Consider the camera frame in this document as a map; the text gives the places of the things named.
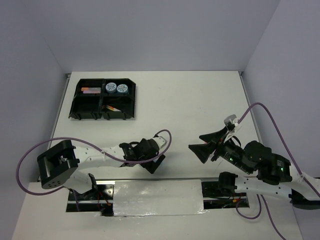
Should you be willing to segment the orange thin pen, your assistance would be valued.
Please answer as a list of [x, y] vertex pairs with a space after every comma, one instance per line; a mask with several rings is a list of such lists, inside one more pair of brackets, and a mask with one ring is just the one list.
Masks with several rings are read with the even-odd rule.
[[115, 107], [112, 107], [110, 105], [106, 105], [105, 106], [105, 109], [108, 110], [108, 111], [112, 111], [112, 112], [120, 112], [121, 110], [115, 108]]

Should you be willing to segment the blue round tape tin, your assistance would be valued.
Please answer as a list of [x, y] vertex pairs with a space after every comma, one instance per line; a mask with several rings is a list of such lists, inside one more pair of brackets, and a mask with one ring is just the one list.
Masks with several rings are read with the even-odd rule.
[[105, 85], [105, 91], [107, 94], [114, 94], [117, 92], [117, 84], [115, 82], [108, 82]]
[[129, 92], [129, 87], [122, 83], [117, 86], [116, 91], [118, 94], [127, 94]]

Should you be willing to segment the orange capped highlighter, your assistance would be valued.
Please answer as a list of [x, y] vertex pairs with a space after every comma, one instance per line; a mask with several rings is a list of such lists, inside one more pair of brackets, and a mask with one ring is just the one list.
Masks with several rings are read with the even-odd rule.
[[82, 87], [81, 91], [82, 92], [100, 92], [101, 88], [100, 87]]

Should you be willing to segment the purple pink highlighter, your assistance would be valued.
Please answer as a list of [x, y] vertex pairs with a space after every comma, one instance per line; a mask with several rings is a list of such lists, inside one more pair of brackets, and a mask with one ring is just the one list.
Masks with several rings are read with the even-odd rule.
[[83, 94], [100, 94], [101, 91], [97, 91], [97, 90], [84, 90], [82, 93], [83, 93]]

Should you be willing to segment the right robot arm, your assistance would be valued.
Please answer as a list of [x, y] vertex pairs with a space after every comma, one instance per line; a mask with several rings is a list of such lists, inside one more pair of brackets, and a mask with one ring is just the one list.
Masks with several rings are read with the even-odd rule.
[[242, 147], [227, 127], [199, 138], [202, 144], [190, 144], [188, 148], [203, 164], [224, 159], [246, 174], [219, 173], [217, 190], [221, 195], [255, 193], [289, 200], [302, 210], [320, 208], [319, 178], [304, 179], [287, 158], [273, 153], [271, 148], [256, 140]]

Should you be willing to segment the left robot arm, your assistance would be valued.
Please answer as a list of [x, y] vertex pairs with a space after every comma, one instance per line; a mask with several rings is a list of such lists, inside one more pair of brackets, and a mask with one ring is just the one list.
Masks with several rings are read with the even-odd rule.
[[96, 150], [63, 140], [37, 157], [41, 187], [45, 190], [64, 187], [91, 200], [97, 196], [98, 187], [90, 169], [140, 165], [153, 174], [165, 159], [159, 153], [167, 143], [165, 138], [156, 135]]

